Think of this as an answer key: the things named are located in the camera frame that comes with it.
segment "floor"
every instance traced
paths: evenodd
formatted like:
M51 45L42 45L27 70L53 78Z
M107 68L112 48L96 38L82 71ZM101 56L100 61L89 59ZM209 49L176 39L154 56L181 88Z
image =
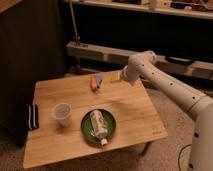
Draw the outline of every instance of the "floor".
M68 160L49 166L27 169L29 171L178 171L178 153L184 145L191 143L194 123L163 93L147 88L168 131L168 138L152 143L148 153L142 157L144 145ZM190 148L181 155L181 168L186 170ZM24 147L0 140L0 170L19 171L22 169Z

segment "green plate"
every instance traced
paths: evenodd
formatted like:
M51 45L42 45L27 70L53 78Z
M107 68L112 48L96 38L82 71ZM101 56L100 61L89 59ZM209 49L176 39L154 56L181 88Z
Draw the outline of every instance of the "green plate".
M104 110L104 109L97 109L100 110L102 112L103 118L104 118L104 122L106 124L107 130L108 130L108 135L107 135L107 140L109 141L110 138L113 136L114 132L115 132L115 127L116 127L116 122L115 122L115 118L113 117L113 115ZM100 144L100 140L98 140L95 137L93 128L92 128L92 123L90 120L90 113L93 110L89 111L82 119L81 121L81 131L85 137L85 139L88 142L91 143L95 143L95 144Z

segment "cable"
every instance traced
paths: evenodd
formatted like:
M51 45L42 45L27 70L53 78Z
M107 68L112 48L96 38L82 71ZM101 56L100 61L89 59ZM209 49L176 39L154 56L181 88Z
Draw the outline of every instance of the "cable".
M75 33L75 42L76 42L76 45L79 45L79 36L78 36L78 30L77 30L76 21L75 21L75 14L73 10L72 0L69 0L69 4L70 4L70 12L72 17L73 29Z
M182 154L183 150L185 150L187 147L190 147L190 146L192 146L192 144L185 145L185 146L183 146L180 149L180 152L178 154L178 169L179 169L179 171L181 171L181 167L180 167L180 157L181 157L181 154Z

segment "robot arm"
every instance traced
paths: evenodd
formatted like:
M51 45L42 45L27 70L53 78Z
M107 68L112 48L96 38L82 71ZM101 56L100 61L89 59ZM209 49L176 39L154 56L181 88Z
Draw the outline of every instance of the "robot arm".
M213 170L213 100L206 94L157 69L152 51L129 57L128 65L121 72L121 79L133 83L139 76L145 77L163 91L195 122L189 170Z

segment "cup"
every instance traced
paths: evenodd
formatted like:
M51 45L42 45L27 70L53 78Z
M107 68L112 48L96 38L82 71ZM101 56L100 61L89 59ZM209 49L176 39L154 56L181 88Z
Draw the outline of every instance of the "cup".
M70 124L71 109L70 104L59 103L53 108L53 118L57 120L61 126L67 127Z

